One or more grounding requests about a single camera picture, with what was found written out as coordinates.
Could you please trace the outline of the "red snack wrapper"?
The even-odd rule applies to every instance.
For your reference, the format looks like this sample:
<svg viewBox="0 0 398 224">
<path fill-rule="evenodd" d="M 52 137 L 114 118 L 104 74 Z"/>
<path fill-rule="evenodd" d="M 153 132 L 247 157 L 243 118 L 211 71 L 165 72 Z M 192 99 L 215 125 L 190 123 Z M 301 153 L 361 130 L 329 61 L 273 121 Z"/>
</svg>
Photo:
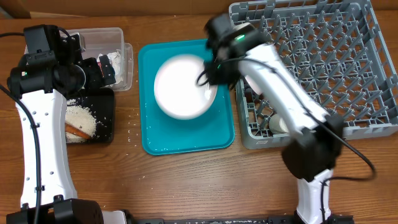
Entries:
<svg viewBox="0 0 398 224">
<path fill-rule="evenodd" d="M 99 66 L 99 69 L 101 70 L 101 73 L 103 73 L 102 66 L 101 66 L 101 62 L 97 62 L 97 64 L 98 64 L 98 66 Z"/>
</svg>

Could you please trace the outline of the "white tissue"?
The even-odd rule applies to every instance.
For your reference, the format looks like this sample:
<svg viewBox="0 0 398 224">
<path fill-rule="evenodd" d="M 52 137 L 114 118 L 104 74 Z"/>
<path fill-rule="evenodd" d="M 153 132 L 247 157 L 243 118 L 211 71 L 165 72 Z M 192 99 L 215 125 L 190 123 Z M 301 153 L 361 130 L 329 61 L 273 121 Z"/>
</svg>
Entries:
<svg viewBox="0 0 398 224">
<path fill-rule="evenodd" d="M 115 85 L 123 81 L 123 75 L 121 71 L 121 49 L 117 49 L 115 52 L 107 54 L 109 62 L 115 71 Z"/>
</svg>

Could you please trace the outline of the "white round plate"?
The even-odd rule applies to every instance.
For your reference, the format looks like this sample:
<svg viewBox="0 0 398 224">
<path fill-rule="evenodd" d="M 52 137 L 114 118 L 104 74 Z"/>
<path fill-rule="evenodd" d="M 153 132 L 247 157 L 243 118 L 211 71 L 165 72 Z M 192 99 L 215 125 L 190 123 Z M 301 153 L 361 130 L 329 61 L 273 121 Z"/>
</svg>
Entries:
<svg viewBox="0 0 398 224">
<path fill-rule="evenodd" d="M 154 96 L 168 116 L 188 120 L 204 114 L 213 104 L 218 87 L 205 83 L 204 60 L 196 55 L 176 55 L 158 69 Z"/>
</svg>

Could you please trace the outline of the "orange carrot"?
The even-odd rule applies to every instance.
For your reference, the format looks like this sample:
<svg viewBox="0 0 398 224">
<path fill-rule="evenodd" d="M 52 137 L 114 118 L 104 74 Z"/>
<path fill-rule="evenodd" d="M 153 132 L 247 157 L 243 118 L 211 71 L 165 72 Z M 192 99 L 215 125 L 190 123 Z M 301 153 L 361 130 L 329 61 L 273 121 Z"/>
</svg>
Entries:
<svg viewBox="0 0 398 224">
<path fill-rule="evenodd" d="M 90 135 L 84 133 L 83 131 L 79 130 L 78 128 L 76 128 L 76 127 L 74 127 L 74 126 L 72 126 L 72 125 L 70 125 L 68 123 L 65 123 L 65 131 L 67 133 L 79 136 L 79 137 L 81 137 L 83 139 L 91 139 Z"/>
</svg>

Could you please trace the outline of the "white paper cup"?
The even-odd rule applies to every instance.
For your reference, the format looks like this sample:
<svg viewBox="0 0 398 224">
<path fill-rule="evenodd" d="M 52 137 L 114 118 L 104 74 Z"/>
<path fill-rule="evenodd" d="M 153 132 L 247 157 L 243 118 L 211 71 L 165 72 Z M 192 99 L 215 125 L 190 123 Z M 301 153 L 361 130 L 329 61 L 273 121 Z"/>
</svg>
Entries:
<svg viewBox="0 0 398 224">
<path fill-rule="evenodd" d="M 273 134 L 286 134 L 289 132 L 287 125 L 279 114 L 274 114 L 269 120 L 269 129 Z"/>
</svg>

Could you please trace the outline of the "pink bowl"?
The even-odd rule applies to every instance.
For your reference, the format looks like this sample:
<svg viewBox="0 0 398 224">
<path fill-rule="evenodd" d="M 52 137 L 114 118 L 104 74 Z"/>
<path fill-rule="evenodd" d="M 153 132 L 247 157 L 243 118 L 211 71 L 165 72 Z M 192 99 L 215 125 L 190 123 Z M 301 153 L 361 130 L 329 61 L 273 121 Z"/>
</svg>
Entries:
<svg viewBox="0 0 398 224">
<path fill-rule="evenodd" d="M 256 82 L 250 77 L 250 76 L 245 76 L 244 77 L 250 88 L 255 92 L 257 95 L 262 95 L 262 91 L 259 88 L 259 86 L 256 84 Z"/>
</svg>

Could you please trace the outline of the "white bowl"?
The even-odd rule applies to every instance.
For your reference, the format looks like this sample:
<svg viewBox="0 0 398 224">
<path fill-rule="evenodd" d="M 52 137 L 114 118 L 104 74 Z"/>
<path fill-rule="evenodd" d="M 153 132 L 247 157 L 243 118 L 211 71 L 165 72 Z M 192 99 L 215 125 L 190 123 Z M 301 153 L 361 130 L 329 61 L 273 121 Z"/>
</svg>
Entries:
<svg viewBox="0 0 398 224">
<path fill-rule="evenodd" d="M 241 30 L 241 29 L 256 29 L 250 22 L 245 22 L 233 27 L 234 30 Z"/>
</svg>

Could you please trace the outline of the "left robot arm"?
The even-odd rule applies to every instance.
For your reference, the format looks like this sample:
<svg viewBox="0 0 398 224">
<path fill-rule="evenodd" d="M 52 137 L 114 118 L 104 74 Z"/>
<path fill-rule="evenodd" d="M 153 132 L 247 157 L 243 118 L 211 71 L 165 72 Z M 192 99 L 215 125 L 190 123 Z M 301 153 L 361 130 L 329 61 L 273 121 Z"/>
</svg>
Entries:
<svg viewBox="0 0 398 224">
<path fill-rule="evenodd" d="M 24 148 L 21 209 L 8 223 L 132 223 L 127 210 L 104 211 L 77 197 L 65 136 L 67 97 L 115 82 L 107 56 L 85 59 L 78 35 L 55 25 L 26 27 L 28 52 L 1 90 L 15 101 Z"/>
</svg>

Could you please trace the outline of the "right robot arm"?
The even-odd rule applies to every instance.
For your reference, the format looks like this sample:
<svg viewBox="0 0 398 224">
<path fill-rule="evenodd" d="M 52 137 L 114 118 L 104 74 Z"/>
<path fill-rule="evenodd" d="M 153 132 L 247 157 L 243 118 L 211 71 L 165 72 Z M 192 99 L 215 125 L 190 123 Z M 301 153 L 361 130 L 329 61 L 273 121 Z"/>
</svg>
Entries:
<svg viewBox="0 0 398 224">
<path fill-rule="evenodd" d="M 204 30 L 213 59 L 204 63 L 196 84 L 231 86 L 249 77 L 288 129 L 290 142 L 282 159 L 297 178 L 298 205 L 293 217 L 269 217 L 268 223 L 353 223 L 352 216 L 334 215 L 329 208 L 330 182 L 336 178 L 333 169 L 342 148 L 350 149 L 371 169 L 369 177 L 350 177 L 350 181 L 370 181 L 377 172 L 372 162 L 343 138 L 343 118 L 330 114 L 308 95 L 274 44 L 252 24 L 234 26 L 222 14 L 212 17 Z"/>
</svg>

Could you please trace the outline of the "black waste tray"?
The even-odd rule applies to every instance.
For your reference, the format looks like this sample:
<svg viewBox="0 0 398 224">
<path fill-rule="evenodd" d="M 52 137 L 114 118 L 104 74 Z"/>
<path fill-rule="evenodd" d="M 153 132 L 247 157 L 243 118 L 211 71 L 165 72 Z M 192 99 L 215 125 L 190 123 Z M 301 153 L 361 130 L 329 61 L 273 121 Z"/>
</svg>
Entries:
<svg viewBox="0 0 398 224">
<path fill-rule="evenodd" d="M 109 143 L 114 137 L 114 114 L 115 97 L 114 91 L 110 88 L 100 88 L 96 90 L 82 90 L 75 95 L 69 96 L 67 100 L 76 99 L 78 105 L 89 107 L 94 112 L 96 118 L 101 121 L 97 128 L 98 139 L 83 139 L 74 134 L 66 134 L 68 144 L 94 144 Z"/>
</svg>

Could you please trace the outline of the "grey dishwasher rack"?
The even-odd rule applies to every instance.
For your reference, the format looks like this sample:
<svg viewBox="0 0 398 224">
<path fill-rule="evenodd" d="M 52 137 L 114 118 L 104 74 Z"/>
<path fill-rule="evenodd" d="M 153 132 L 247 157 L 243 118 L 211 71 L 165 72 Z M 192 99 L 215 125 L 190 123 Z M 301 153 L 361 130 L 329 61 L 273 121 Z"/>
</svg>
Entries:
<svg viewBox="0 0 398 224">
<path fill-rule="evenodd" d="M 369 1 L 237 2 L 229 16 L 265 33 L 307 93 L 343 117 L 345 139 L 397 132 L 397 73 Z"/>
</svg>

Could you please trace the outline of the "clear plastic bin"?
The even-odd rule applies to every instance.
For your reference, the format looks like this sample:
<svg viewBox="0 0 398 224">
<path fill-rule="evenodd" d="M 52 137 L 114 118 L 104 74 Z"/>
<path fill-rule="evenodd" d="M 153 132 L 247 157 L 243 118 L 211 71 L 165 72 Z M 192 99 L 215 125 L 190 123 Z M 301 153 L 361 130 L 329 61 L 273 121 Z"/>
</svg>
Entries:
<svg viewBox="0 0 398 224">
<path fill-rule="evenodd" d="M 99 57 L 121 49 L 123 81 L 104 86 L 114 91 L 130 89 L 132 82 L 132 47 L 124 40 L 118 27 L 65 30 L 54 25 L 24 29 L 25 54 L 9 80 L 21 92 L 58 90 L 74 94 L 85 89 L 83 60 Z"/>
</svg>

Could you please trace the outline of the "pile of white rice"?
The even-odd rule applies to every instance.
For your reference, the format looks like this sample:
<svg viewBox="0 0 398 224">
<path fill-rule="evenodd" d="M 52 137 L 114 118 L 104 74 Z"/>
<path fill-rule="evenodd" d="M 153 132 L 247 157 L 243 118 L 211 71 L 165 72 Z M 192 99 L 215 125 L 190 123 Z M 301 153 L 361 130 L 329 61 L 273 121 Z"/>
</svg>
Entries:
<svg viewBox="0 0 398 224">
<path fill-rule="evenodd" d="M 65 121 L 67 124 L 89 135 L 91 140 L 99 138 L 96 132 L 101 121 L 96 118 L 94 112 L 90 111 L 89 107 L 78 105 L 78 100 L 67 100 Z"/>
</svg>

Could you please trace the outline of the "teal plastic tray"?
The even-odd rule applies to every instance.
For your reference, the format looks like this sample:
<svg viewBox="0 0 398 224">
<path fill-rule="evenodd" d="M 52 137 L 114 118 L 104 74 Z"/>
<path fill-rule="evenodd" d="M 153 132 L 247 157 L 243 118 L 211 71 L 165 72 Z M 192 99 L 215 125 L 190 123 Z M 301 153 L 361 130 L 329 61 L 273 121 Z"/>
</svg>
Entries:
<svg viewBox="0 0 398 224">
<path fill-rule="evenodd" d="M 149 44 L 139 51 L 139 106 L 144 150 L 161 156 L 184 152 L 223 149 L 235 137 L 233 112 L 227 86 L 218 88 L 210 109 L 198 118 L 178 120 L 166 115 L 155 102 L 155 75 L 167 59 L 192 54 L 211 60 L 205 39 Z"/>
</svg>

